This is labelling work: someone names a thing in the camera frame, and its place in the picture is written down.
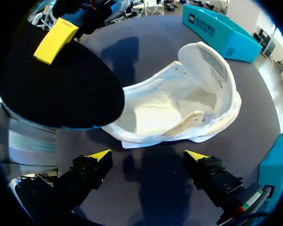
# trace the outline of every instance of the wire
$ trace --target wire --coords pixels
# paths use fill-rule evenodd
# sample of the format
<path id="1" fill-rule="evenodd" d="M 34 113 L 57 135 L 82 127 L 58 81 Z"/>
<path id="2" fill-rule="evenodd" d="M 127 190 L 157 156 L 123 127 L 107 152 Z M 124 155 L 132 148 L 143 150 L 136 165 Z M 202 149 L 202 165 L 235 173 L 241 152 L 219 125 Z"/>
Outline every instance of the wire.
<path id="1" fill-rule="evenodd" d="M 226 223 L 223 226 L 234 226 L 234 225 L 238 224 L 239 222 L 247 220 L 247 219 L 260 218 L 260 217 L 266 217 L 266 216 L 268 216 L 268 213 L 264 213 L 264 212 L 252 213 L 252 214 L 249 214 L 249 215 L 246 215 L 246 216 L 243 216 L 243 217 L 236 218 L 235 220 L 233 220 L 229 223 Z"/>

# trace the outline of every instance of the chair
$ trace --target chair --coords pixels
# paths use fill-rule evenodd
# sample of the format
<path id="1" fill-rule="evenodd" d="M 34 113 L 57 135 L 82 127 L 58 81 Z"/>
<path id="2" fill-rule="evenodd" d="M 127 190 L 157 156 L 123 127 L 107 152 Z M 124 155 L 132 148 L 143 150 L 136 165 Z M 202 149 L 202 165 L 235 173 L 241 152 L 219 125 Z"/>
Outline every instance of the chair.
<path id="1" fill-rule="evenodd" d="M 137 6 L 133 6 L 133 9 L 142 9 L 142 12 L 145 10 L 145 15 L 148 16 L 147 11 L 149 11 L 149 8 L 154 8 L 154 11 L 152 12 L 152 15 L 158 11 L 159 13 L 161 13 L 162 15 L 165 14 L 165 12 L 161 9 L 159 9 L 159 7 L 164 7 L 164 5 L 162 4 L 163 1 L 161 1 L 159 4 L 157 4 L 156 0 L 143 0 L 143 4 L 137 5 Z"/>

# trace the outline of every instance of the cyan barrier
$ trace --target cyan barrier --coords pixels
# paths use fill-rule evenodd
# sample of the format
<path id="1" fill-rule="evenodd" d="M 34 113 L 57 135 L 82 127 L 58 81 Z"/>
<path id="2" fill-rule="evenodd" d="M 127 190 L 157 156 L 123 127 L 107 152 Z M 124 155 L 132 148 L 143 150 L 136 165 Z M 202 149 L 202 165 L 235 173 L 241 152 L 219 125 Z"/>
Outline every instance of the cyan barrier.
<path id="1" fill-rule="evenodd" d="M 258 211 L 270 213 L 283 194 L 283 133 L 259 165 L 258 184 L 270 190 Z M 261 221 L 262 219 L 257 218 L 253 226 L 259 225 Z"/>
<path id="2" fill-rule="evenodd" d="M 223 58 L 252 63 L 262 46 L 226 16 L 197 6 L 183 6 L 183 24 Z"/>

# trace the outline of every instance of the dark blue table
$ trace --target dark blue table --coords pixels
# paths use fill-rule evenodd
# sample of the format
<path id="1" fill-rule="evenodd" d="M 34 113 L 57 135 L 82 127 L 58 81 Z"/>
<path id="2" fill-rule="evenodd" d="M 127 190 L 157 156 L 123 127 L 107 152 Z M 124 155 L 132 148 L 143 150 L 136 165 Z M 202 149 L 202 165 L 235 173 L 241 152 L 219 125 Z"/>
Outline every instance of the dark blue table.
<path id="1" fill-rule="evenodd" d="M 182 46 L 198 41 L 180 16 L 134 18 L 82 39 L 124 87 L 149 78 L 177 60 Z M 280 134 L 273 100 L 258 70 L 249 63 L 228 63 L 242 98 L 241 111 L 230 127 L 204 143 L 183 140 L 128 150 L 101 129 L 57 130 L 60 173 L 80 154 L 113 151 L 114 167 L 75 212 L 106 226 L 215 226 L 222 210 L 183 170 L 184 150 L 218 156 L 249 186 L 257 181 L 258 165 Z"/>

